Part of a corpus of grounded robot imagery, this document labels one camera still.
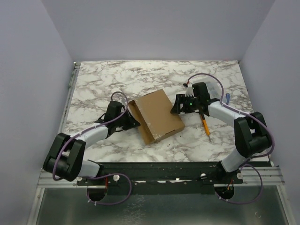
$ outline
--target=white wall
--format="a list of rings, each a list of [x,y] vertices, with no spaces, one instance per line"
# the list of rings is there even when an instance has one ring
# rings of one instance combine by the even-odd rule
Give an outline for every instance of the white wall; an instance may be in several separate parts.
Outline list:
[[[40,0],[0,7],[0,224],[25,224],[73,63]]]
[[[294,215],[300,223],[300,1],[276,0],[241,61],[251,102],[276,141]]]
[[[76,61],[241,60],[274,0],[42,0]]]

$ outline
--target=white marble tabletop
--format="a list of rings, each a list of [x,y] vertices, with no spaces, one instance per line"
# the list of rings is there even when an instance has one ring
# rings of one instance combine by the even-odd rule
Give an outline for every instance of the white marble tabletop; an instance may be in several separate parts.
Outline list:
[[[67,134],[87,128],[107,108],[115,91],[135,99],[164,89],[170,101],[184,93],[182,84],[195,73],[210,73],[230,93],[230,105],[247,112],[251,102],[237,61],[95,61],[81,63],[71,101]],[[234,149],[233,128],[207,117],[209,142],[197,113],[181,115],[182,132],[151,145],[145,145],[138,129],[115,133],[89,147],[84,159],[98,162],[207,162],[219,161]],[[267,161],[267,157],[255,160]]]

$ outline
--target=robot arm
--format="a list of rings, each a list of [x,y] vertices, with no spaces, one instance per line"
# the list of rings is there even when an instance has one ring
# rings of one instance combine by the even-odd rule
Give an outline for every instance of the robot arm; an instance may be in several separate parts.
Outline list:
[[[56,175],[62,179],[73,181],[76,177],[95,177],[101,171],[101,164],[92,161],[83,160],[84,151],[86,148],[95,144],[98,141],[104,140],[111,136],[115,132],[122,130],[129,130],[140,126],[140,123],[136,121],[129,111],[126,111],[116,121],[109,123],[105,126],[96,127],[97,125],[111,121],[121,115],[124,106],[120,102],[111,101],[107,107],[104,118],[102,116],[95,121],[95,123],[88,128],[87,132],[73,139],[65,148],[65,151],[69,150],[69,155],[62,155],[58,161],[56,167]],[[43,169],[52,173],[55,165],[55,161],[58,155],[65,145],[65,143],[73,136],[64,133],[58,134],[49,150],[49,153],[44,161]]]
[[[223,178],[226,173],[236,171],[240,165],[256,153],[271,146],[268,132],[250,117],[233,112],[220,103],[217,98],[211,99],[204,82],[192,85],[193,95],[176,95],[171,113],[203,112],[207,116],[217,118],[234,128],[235,149],[229,156],[217,164],[216,177]],[[256,119],[266,124],[259,112],[251,113]]]

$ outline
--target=cardboard box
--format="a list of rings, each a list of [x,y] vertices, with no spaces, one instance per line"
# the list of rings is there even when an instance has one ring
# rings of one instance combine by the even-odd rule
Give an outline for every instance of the cardboard box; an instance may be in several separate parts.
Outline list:
[[[159,142],[185,127],[179,115],[170,113],[173,105],[163,89],[129,102],[134,118],[145,144]]]

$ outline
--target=screw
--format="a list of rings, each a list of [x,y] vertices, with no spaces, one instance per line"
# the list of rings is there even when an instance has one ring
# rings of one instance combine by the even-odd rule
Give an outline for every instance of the screw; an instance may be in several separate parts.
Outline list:
[[[259,212],[256,212],[255,215],[256,215],[257,218],[262,217],[262,215]]]
[[[113,176],[113,180],[114,180],[115,182],[117,182],[119,179],[120,179],[120,176],[119,176],[119,175],[114,175],[114,176]]]
[[[243,174],[241,174],[240,172],[238,172],[238,173],[236,174],[236,177],[237,177],[239,180],[241,180],[241,179],[243,179]]]
[[[201,175],[200,175],[200,178],[201,178],[201,179],[204,179],[204,178],[206,178],[206,174],[204,174],[204,173],[201,173]]]

